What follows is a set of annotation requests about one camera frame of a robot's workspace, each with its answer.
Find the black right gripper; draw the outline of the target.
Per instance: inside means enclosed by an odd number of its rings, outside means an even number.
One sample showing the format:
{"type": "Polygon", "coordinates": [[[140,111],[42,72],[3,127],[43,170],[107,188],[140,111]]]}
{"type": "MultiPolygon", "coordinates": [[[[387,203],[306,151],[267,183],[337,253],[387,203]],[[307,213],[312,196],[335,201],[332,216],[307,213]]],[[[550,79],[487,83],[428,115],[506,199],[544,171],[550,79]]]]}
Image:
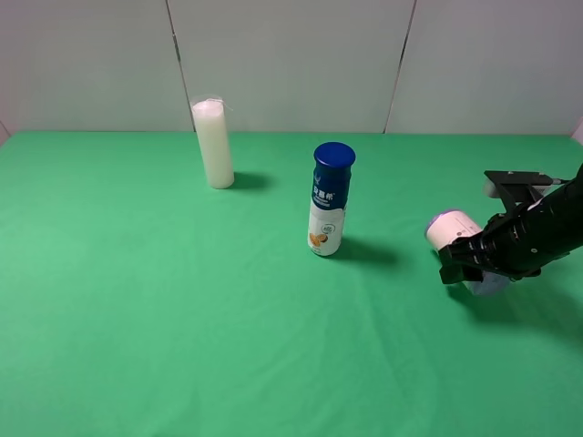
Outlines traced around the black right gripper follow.
{"type": "Polygon", "coordinates": [[[443,284],[482,282],[483,271],[510,279],[535,277],[554,260],[554,209],[546,202],[491,219],[473,239],[456,239],[437,251],[443,284]]]}

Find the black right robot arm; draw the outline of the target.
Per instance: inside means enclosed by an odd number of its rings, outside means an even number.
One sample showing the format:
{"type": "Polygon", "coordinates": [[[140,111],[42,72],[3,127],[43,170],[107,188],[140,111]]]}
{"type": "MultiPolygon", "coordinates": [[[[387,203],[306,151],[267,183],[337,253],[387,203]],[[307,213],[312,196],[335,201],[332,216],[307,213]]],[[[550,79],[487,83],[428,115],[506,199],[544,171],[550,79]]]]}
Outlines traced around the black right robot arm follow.
{"type": "Polygon", "coordinates": [[[488,273],[535,277],[547,264],[582,246],[582,172],[570,180],[540,172],[487,170],[489,196],[506,211],[484,229],[437,251],[446,284],[483,282],[488,273]]]}

